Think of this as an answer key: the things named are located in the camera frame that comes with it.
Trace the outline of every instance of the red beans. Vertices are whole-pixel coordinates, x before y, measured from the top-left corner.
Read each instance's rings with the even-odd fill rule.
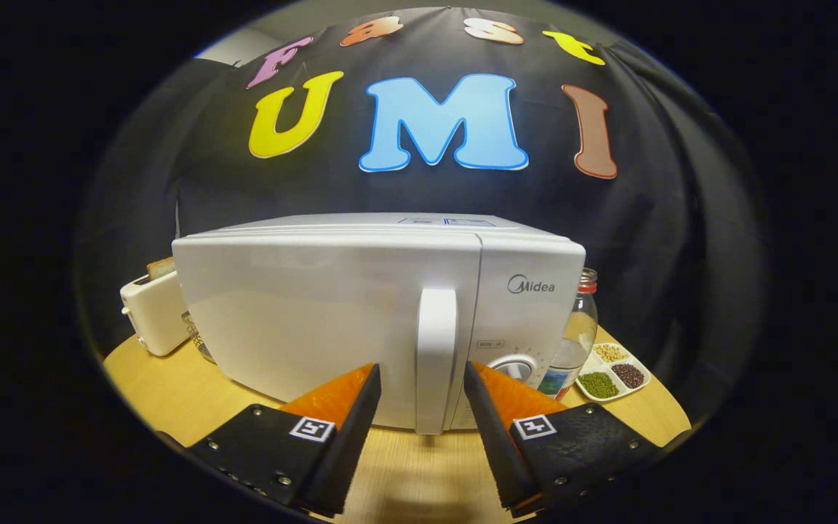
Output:
[[[620,381],[630,389],[638,388],[645,380],[645,375],[634,366],[629,364],[616,364],[611,366],[612,371],[619,377]]]

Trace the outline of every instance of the bottle label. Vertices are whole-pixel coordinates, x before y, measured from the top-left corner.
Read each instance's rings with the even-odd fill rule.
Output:
[[[542,384],[538,385],[538,391],[551,396],[558,394],[571,372],[571,369],[549,368],[545,378],[542,378]]]
[[[558,394],[555,395],[555,400],[562,400],[565,394],[568,393],[568,390],[571,389],[571,386],[575,385],[575,379],[578,378],[578,373],[576,372],[578,371],[580,371],[580,368],[575,369],[575,371],[568,374],[568,378],[565,379],[564,385],[562,385],[562,390],[558,391]]]

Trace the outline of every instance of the wooden table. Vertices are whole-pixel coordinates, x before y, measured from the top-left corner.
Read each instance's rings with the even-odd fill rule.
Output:
[[[596,342],[615,339],[600,328]],[[190,341],[166,357],[156,357],[131,336],[103,364],[147,425],[183,445],[195,444],[250,404],[283,405],[226,378]],[[575,386],[562,402],[575,407],[588,399]],[[691,428],[684,409],[654,377],[642,390],[603,407],[656,445],[665,445]],[[525,518],[514,519],[500,507],[478,432],[432,437],[375,427],[364,443],[345,514],[324,520],[492,524]]]

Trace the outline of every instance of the yellow letter u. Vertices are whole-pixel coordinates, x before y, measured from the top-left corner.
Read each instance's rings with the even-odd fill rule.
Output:
[[[319,123],[322,122],[332,84],[342,76],[345,74],[335,71],[319,74],[307,80],[303,84],[303,89],[308,90],[309,93],[306,94],[303,113],[300,115],[299,122],[285,132],[276,132],[276,116],[280,113],[283,100],[290,96],[293,88],[284,87],[260,99],[256,105],[257,116],[254,116],[254,123],[250,128],[250,139],[247,140],[250,153],[259,159],[269,159],[270,156],[289,153],[309,140],[316,129],[319,129]]]

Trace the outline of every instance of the letter m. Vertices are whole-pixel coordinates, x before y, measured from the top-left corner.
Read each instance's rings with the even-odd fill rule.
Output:
[[[376,99],[370,151],[360,158],[366,172],[400,170],[410,154],[400,147],[399,131],[406,129],[426,164],[436,165],[458,126],[465,125],[465,143],[455,150],[455,161],[471,169],[520,170],[529,156],[516,144],[509,92],[513,79],[498,74],[463,77],[444,103],[416,79],[389,79],[368,87]]]

